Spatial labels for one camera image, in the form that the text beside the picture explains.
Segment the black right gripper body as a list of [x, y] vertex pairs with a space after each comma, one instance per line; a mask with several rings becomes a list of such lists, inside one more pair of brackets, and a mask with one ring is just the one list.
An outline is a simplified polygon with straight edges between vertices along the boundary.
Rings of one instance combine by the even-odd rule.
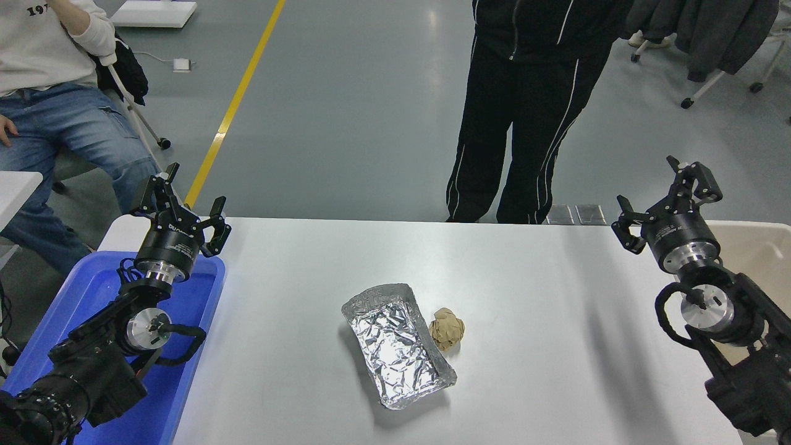
[[660, 268], [720, 259], [720, 244], [698, 213], [665, 215], [644, 223], [640, 234]]

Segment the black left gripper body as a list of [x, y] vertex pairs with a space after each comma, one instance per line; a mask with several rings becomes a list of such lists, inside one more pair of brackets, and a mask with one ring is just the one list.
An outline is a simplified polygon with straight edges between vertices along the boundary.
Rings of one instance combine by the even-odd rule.
[[151, 222], [135, 257], [135, 267], [147, 269], [146, 264], [167, 264], [182, 273], [190, 273], [203, 245], [203, 236], [180, 230], [170, 223]]

